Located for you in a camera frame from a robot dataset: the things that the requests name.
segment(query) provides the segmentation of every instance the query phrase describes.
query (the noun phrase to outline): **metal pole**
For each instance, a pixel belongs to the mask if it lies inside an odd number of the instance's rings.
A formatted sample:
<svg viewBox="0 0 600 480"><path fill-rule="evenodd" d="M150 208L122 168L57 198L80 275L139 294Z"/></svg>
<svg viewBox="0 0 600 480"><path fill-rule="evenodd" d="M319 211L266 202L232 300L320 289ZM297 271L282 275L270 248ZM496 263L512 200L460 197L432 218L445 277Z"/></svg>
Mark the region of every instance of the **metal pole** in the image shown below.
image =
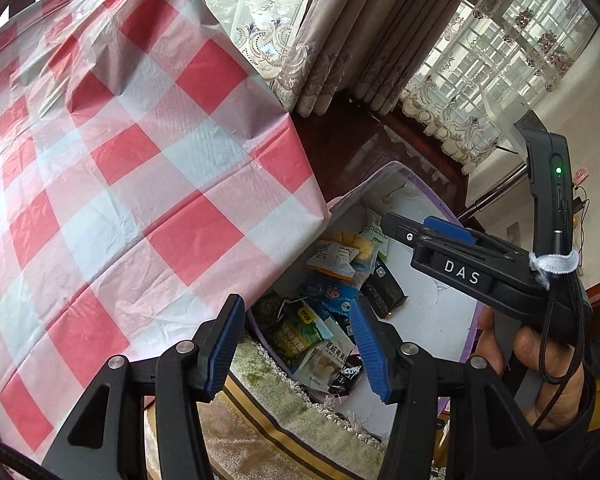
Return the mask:
<svg viewBox="0 0 600 480"><path fill-rule="evenodd" d="M483 207L487 207L489 204L493 203L504 193L506 193L509 189L514 187L518 182L520 182L520 180L522 180L525 176L526 162L520 162L520 164L515 168L515 170L509 173L492 189L488 190L484 195L477 198L473 204L471 204L469 207L465 208L458 214L458 220L460 221L460 223L467 221L469 218L472 218L478 211L480 211L480 209L482 209Z"/></svg>

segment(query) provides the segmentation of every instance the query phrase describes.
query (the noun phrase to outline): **black snack package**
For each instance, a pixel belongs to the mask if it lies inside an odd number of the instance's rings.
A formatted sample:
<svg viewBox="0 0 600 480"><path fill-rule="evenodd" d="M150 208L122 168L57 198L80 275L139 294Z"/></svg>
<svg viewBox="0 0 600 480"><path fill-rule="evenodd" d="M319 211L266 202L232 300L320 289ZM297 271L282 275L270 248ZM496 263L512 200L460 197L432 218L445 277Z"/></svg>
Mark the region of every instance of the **black snack package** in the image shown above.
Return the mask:
<svg viewBox="0 0 600 480"><path fill-rule="evenodd" d="M374 272L366 279L360 292L369 300L371 308L380 319L386 319L408 298L380 258L376 258Z"/></svg>
<svg viewBox="0 0 600 480"><path fill-rule="evenodd" d="M356 339L353 337L353 330L351 329L351 322L349 317L343 316L342 314L336 314L335 312L330 312L331 317L336 320L336 323L340 325L340 328L344 331L345 334L351 339L353 344L356 344Z"/></svg>
<svg viewBox="0 0 600 480"><path fill-rule="evenodd" d="M251 307L251 312L263 334L268 334L270 329L282 318L285 298L271 291L262 296Z"/></svg>
<svg viewBox="0 0 600 480"><path fill-rule="evenodd" d="M350 354L342 370L338 372L333 383L329 386L329 393L335 397L348 396L356 385L358 376L364 369L360 354Z"/></svg>

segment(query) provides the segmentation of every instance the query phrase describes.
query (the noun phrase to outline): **green snack package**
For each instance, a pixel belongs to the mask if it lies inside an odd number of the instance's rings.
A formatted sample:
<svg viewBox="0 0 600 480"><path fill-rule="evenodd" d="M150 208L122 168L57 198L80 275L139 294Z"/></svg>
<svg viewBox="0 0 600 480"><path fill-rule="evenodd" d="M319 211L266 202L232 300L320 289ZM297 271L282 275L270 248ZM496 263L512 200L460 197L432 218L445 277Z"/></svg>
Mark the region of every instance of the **green snack package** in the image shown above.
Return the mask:
<svg viewBox="0 0 600 480"><path fill-rule="evenodd" d="M276 351L284 362L294 359L311 345L333 336L324 321L304 301L289 305L285 317L274 332L273 342Z"/></svg>

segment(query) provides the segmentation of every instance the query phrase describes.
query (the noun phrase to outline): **white elastic strap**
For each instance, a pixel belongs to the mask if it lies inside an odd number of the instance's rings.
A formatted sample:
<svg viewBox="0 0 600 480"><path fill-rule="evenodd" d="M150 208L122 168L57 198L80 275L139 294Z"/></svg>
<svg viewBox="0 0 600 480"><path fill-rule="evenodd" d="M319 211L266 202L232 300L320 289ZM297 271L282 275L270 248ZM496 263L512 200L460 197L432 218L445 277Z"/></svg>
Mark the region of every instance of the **white elastic strap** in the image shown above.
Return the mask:
<svg viewBox="0 0 600 480"><path fill-rule="evenodd" d="M545 254L536 256L529 253L529 267L538 272L536 280L549 290L549 274L569 274L578 268L580 255L576 249L570 254Z"/></svg>

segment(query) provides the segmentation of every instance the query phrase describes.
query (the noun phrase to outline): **beige curtain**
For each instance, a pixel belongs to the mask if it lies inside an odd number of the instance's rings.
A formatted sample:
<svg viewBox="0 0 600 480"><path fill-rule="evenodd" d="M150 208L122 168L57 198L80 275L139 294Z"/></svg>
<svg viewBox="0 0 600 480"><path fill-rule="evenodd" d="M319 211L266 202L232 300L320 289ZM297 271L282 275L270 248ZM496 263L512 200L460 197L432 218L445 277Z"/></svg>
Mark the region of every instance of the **beige curtain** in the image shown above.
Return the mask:
<svg viewBox="0 0 600 480"><path fill-rule="evenodd" d="M391 111L461 1L398 0L355 83L356 98L380 115Z"/></svg>
<svg viewBox="0 0 600 480"><path fill-rule="evenodd" d="M286 108L325 113L359 72L397 0L313 0L272 90Z"/></svg>

